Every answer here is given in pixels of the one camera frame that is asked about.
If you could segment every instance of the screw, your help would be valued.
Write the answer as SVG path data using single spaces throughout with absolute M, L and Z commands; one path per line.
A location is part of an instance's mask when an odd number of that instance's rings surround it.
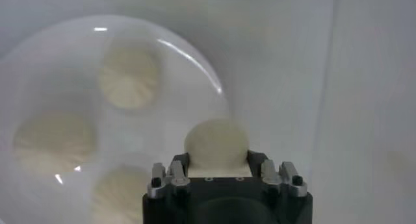
M 152 188 L 160 188 L 162 186 L 162 179 L 160 177 L 155 177 L 151 179 Z
M 299 175 L 295 175 L 292 177 L 292 184 L 295 186 L 301 186 L 304 183 L 304 179 L 299 176 Z

